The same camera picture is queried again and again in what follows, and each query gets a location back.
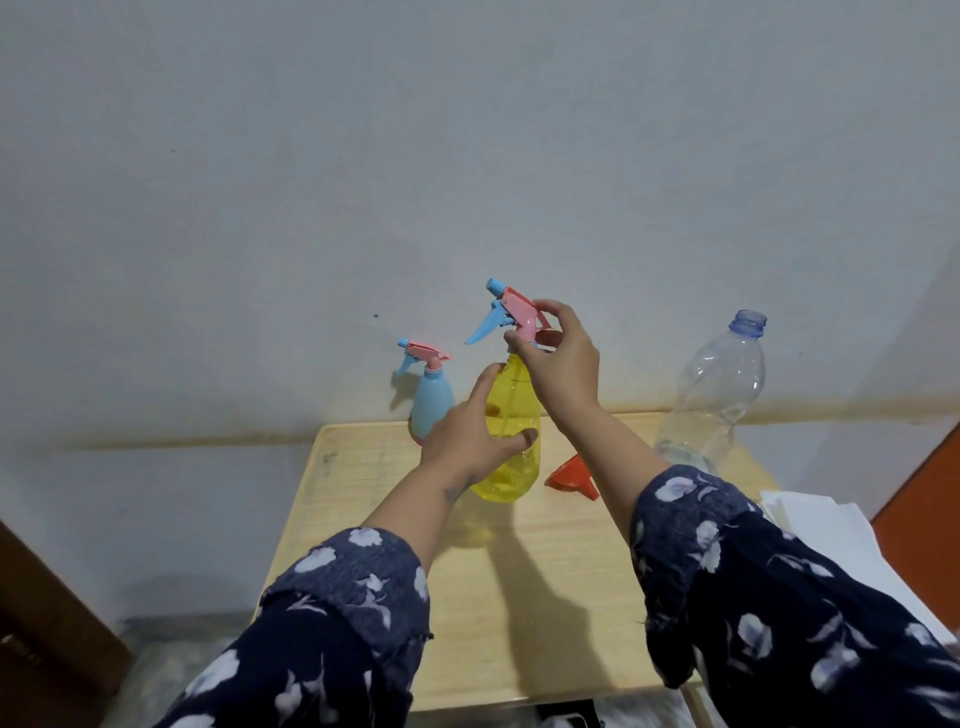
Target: orange door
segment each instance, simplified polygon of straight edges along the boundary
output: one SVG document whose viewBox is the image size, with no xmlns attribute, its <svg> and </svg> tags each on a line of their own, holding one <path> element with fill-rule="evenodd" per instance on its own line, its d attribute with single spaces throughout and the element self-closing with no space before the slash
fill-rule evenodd
<svg viewBox="0 0 960 728">
<path fill-rule="evenodd" d="M 960 628 L 960 425 L 874 518 L 890 565 L 950 629 Z"/>
</svg>

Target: spray nozzle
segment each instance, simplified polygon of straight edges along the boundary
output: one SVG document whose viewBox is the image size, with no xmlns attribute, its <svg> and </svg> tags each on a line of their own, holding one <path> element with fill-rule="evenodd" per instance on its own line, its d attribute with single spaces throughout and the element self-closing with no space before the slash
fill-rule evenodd
<svg viewBox="0 0 960 728">
<path fill-rule="evenodd" d="M 396 345 L 405 349 L 404 353 L 406 354 L 400 368 L 396 370 L 397 376 L 410 369 L 410 365 L 415 361 L 426 362 L 427 372 L 438 372 L 441 365 L 450 360 L 450 354 L 436 347 L 431 347 L 429 344 L 421 344 L 417 341 L 410 341 L 410 339 L 400 339 L 396 342 Z"/>
<path fill-rule="evenodd" d="M 536 337 L 537 322 L 549 328 L 546 317 L 519 291 L 497 279 L 487 281 L 487 290 L 493 293 L 496 300 L 490 304 L 487 318 L 467 340 L 468 344 L 475 344 L 497 327 L 516 326 L 516 333 L 527 341 L 533 341 Z"/>
</svg>

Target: spray bottle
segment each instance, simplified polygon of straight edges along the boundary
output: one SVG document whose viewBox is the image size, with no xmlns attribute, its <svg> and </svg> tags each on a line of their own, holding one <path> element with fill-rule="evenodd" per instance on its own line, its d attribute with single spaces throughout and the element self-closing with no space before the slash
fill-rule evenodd
<svg viewBox="0 0 960 728">
<path fill-rule="evenodd" d="M 410 434 L 418 445 L 422 445 L 423 438 L 434 423 L 442 420 L 454 404 L 453 390 L 450 389 L 450 383 L 446 380 L 441 366 L 443 362 L 450 360 L 450 355 L 410 339 L 400 339 L 396 344 L 405 349 L 406 353 L 403 363 L 396 370 L 397 376 L 410 369 L 410 365 L 415 361 L 426 363 L 414 395 L 414 407 L 410 412 Z"/>
<path fill-rule="evenodd" d="M 514 326 L 516 333 L 527 341 L 534 341 L 537 322 L 549 327 L 546 317 L 528 298 L 499 280 L 487 281 L 487 290 L 496 296 L 491 312 L 472 336 L 468 344 L 475 344 L 497 327 Z M 540 401 L 530 383 L 530 373 L 515 352 L 508 351 L 507 366 L 496 376 L 487 398 L 487 430 L 494 437 L 511 437 L 524 429 L 540 432 Z M 540 474 L 540 438 L 506 463 L 481 483 L 473 486 L 476 494 L 486 500 L 510 503 L 530 490 Z"/>
</svg>

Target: yellow liquid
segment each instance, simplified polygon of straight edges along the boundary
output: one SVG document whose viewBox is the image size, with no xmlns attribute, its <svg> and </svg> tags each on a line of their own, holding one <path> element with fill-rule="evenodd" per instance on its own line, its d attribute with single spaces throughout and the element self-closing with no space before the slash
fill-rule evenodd
<svg viewBox="0 0 960 728">
<path fill-rule="evenodd" d="M 534 394 L 526 365 L 512 353 L 487 397 L 487 430 L 493 437 L 510 437 L 530 427 L 540 432 L 540 400 Z M 473 490 L 486 500 L 511 503 L 530 490 L 538 475 L 540 438 L 474 485 Z"/>
</svg>

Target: navy floral sleeve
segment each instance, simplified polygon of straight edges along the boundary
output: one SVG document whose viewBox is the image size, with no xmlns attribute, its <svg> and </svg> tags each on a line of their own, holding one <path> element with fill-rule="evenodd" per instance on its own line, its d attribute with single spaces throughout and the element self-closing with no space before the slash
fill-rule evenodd
<svg viewBox="0 0 960 728">
<path fill-rule="evenodd" d="M 157 727 L 402 726 L 429 618 L 426 573 L 407 543 L 342 531 L 274 582 L 253 624 Z"/>
<path fill-rule="evenodd" d="M 660 677 L 696 667 L 731 728 L 960 725 L 960 663 L 730 483 L 674 466 L 631 532 Z"/>
</svg>

